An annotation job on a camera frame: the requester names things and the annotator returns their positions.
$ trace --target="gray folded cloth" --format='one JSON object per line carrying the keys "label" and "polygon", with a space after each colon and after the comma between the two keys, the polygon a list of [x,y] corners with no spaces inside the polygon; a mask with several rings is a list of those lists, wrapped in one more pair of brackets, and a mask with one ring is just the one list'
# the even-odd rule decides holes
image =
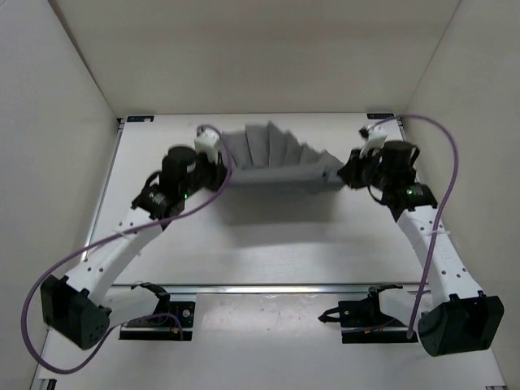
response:
{"label": "gray folded cloth", "polygon": [[344,186],[336,174],[344,165],[338,158],[299,143],[291,132],[282,132],[272,122],[246,125],[243,131],[224,134],[224,139],[232,154],[232,187],[320,193]]}

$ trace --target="white cable clip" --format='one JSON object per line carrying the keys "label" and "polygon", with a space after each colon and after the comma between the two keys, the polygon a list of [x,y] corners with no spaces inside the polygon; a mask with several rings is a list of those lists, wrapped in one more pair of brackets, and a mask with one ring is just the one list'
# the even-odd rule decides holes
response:
{"label": "white cable clip", "polygon": [[216,164],[219,159],[220,136],[216,132],[197,130],[194,141],[197,154],[204,153],[210,163]]}
{"label": "white cable clip", "polygon": [[363,145],[361,152],[359,152],[360,158],[364,158],[368,152],[373,149],[381,149],[388,136],[387,132],[385,132],[381,126],[369,125],[364,128],[366,129],[367,137],[365,139],[365,145]]}
{"label": "white cable clip", "polygon": [[[122,230],[119,230],[119,229],[113,229],[112,230],[114,233],[117,233],[121,236],[121,238],[127,240],[127,241],[130,241],[132,239],[132,235],[130,234],[127,234],[125,233],[124,231]],[[137,252],[137,255],[136,256],[141,256],[141,251]]]}

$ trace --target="white tabletop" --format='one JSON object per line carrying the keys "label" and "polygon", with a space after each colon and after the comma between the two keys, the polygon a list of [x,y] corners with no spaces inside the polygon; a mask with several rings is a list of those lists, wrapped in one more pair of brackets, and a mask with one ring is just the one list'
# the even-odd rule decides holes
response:
{"label": "white tabletop", "polygon": [[[362,145],[358,129],[370,122],[365,114],[264,114],[157,115],[153,122],[126,123],[94,239],[113,232],[170,146],[193,146],[198,124],[230,132],[268,120],[344,162]],[[389,139],[401,139],[396,121],[385,128]],[[208,196],[199,192],[186,209]],[[389,210],[365,189],[297,199],[244,199],[229,190],[207,209],[172,223],[116,283],[407,283],[417,282],[420,272]]]}
{"label": "white tabletop", "polygon": [[[114,331],[80,372],[40,370],[38,377],[57,379],[55,390],[484,390],[504,384],[491,350],[430,357],[417,343],[341,344],[338,324],[317,320],[340,299],[202,294],[192,341],[118,340]],[[45,359],[56,366],[73,367],[88,354],[50,332]]]}

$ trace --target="black clamp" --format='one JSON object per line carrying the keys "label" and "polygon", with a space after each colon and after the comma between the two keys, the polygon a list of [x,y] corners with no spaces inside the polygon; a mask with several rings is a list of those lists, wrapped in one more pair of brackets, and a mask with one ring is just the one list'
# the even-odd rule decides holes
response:
{"label": "black clamp", "polygon": [[[160,314],[160,313],[169,313],[170,312],[170,293],[166,291],[161,286],[158,286],[157,284],[152,284],[150,282],[144,282],[141,284],[134,284],[130,289],[133,290],[134,288],[142,287],[146,288],[147,290],[151,291],[155,294],[155,296],[159,299],[159,302],[157,306],[155,306],[155,310],[153,314]],[[156,323],[164,322],[164,318],[152,318],[149,319],[149,323]]]}
{"label": "black clamp", "polygon": [[341,332],[343,344],[394,344],[414,343],[417,336],[408,339],[406,330],[379,331],[383,328],[404,327],[398,320],[383,314],[379,306],[379,293],[393,288],[403,288],[398,284],[382,284],[368,289],[366,298],[357,301],[339,301],[338,306],[325,310],[318,320],[322,323],[339,323],[342,328],[352,330]]}

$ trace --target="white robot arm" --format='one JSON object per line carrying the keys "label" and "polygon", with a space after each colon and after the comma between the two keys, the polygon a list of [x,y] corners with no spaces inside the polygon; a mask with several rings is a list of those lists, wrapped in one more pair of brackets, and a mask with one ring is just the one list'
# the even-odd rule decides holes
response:
{"label": "white robot arm", "polygon": [[167,223],[139,227],[180,214],[186,199],[202,188],[216,191],[225,175],[219,139],[213,132],[199,132],[195,150],[186,146],[171,148],[162,161],[162,170],[148,178],[126,217],[115,227],[122,232],[121,238],[94,250],[62,279],[51,275],[41,285],[44,321],[80,348],[90,349],[109,328],[166,313],[169,294],[154,284],[142,283],[118,295],[106,294],[127,265],[167,228]]}
{"label": "white robot arm", "polygon": [[[424,268],[437,202],[430,189],[416,181],[413,165],[419,149],[405,141],[386,141],[379,126],[363,128],[360,133],[365,145],[353,149],[338,175],[351,189],[368,188],[379,204],[388,207]],[[372,195],[371,187],[381,191],[381,199]],[[369,311],[375,317],[386,314],[404,324],[411,320],[432,356],[489,348],[504,306],[498,297],[487,297],[471,277],[442,224],[436,231],[430,264],[428,283],[433,306],[422,301],[415,318],[411,318],[416,297],[399,286],[385,286],[373,288],[364,300]]]}

